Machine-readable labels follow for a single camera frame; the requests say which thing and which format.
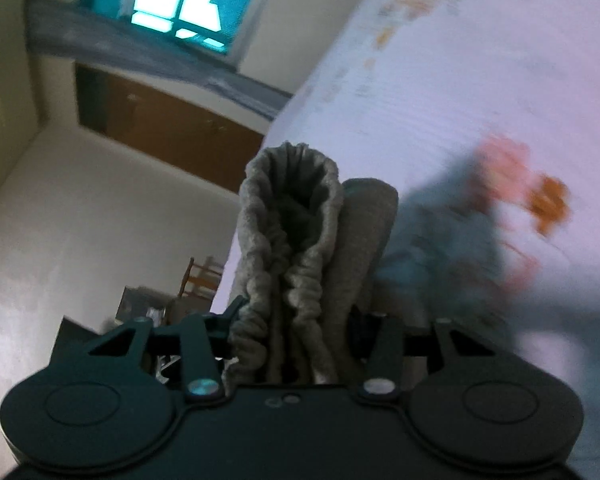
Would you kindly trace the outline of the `grey left curtain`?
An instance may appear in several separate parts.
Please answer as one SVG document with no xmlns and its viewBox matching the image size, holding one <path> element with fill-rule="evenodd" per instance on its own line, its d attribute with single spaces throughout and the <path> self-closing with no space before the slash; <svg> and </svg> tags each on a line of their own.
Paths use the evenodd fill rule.
<svg viewBox="0 0 600 480">
<path fill-rule="evenodd" d="M 34 53 L 196 84 L 268 120 L 291 99 L 290 93 L 242 76 L 207 53 L 70 3 L 29 0 L 26 22 L 27 45 Z"/>
</svg>

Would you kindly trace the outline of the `wooden chair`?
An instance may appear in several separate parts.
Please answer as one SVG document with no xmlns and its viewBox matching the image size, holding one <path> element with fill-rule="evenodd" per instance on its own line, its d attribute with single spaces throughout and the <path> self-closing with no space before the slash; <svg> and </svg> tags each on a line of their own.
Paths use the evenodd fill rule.
<svg viewBox="0 0 600 480">
<path fill-rule="evenodd" d="M 208 314 L 218 288 L 224 266 L 209 256 L 204 261 L 189 259 L 176 297 L 166 306 L 166 325 L 174 325 L 192 314 Z"/>
</svg>

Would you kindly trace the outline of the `pink floral bed sheet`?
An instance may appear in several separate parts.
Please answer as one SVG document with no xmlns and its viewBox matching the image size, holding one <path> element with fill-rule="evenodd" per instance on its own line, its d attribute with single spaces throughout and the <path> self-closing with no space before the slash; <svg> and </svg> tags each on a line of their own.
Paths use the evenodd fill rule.
<svg viewBox="0 0 600 480">
<path fill-rule="evenodd" d="M 400 209 L 390 300 L 441 285 L 582 396 L 600 479 L 600 0 L 362 0 L 272 123 Z"/>
</svg>

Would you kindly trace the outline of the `brown wooden door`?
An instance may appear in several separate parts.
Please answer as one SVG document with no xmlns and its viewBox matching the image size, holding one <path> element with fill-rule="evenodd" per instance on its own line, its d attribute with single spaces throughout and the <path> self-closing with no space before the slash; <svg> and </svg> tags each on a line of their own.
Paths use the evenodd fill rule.
<svg viewBox="0 0 600 480">
<path fill-rule="evenodd" d="M 139 82 L 76 64 L 80 125 L 236 193 L 263 136 Z"/>
</svg>

